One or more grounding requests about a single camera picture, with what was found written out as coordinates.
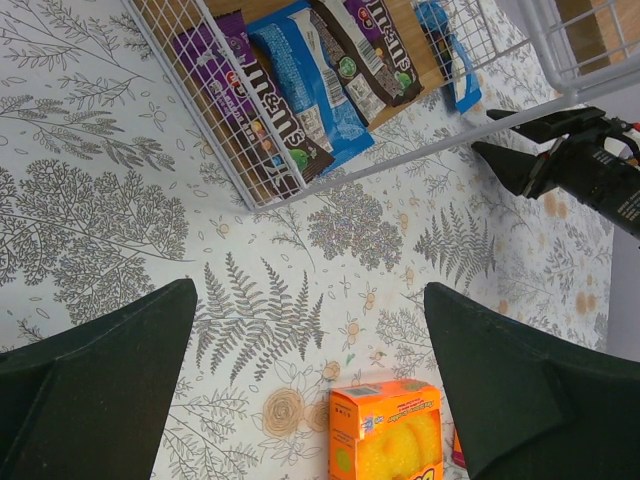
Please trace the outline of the brown chocolate bar wrapper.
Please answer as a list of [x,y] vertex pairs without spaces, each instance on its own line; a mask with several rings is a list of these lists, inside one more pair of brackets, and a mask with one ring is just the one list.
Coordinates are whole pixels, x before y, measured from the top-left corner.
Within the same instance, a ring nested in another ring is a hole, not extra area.
[[401,102],[400,86],[343,1],[312,1],[312,23],[362,122]]

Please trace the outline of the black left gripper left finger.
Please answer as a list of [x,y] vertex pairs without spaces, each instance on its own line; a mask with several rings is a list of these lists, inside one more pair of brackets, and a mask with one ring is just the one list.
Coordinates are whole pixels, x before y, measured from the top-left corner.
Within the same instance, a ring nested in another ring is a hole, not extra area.
[[2,354],[2,478],[149,478],[196,303],[194,282],[175,280]]

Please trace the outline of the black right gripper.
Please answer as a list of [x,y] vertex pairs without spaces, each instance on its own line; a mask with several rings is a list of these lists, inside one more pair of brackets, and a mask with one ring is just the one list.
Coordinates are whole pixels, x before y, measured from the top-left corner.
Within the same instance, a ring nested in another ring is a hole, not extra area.
[[471,149],[515,196],[560,188],[626,233],[639,236],[639,124],[597,107],[558,111],[511,130],[552,147],[537,155],[476,141]]

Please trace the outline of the blue candy bar wrapper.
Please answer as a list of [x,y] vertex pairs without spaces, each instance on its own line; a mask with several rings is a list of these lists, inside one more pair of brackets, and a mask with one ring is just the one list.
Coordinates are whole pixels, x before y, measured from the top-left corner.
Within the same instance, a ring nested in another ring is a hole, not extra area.
[[331,155],[322,170],[327,174],[372,146],[373,138],[330,65],[312,13],[308,2],[296,1],[250,23],[248,34],[307,137]]

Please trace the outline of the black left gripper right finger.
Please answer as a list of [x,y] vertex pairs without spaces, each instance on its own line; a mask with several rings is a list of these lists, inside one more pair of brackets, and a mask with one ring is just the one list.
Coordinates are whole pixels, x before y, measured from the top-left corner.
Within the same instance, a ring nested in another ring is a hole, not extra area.
[[430,282],[424,310],[472,479],[636,479],[639,365]]

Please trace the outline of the purple M&M's candy bag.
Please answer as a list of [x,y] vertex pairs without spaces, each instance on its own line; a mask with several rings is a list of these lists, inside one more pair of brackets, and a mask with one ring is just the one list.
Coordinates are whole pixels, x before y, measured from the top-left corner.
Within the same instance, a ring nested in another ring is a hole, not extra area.
[[327,147],[307,135],[255,57],[241,12],[217,16],[215,23],[247,76],[247,84],[204,22],[174,37],[174,51],[248,157],[251,182],[286,199],[300,190],[300,183],[285,154],[307,182],[324,173],[334,158]]

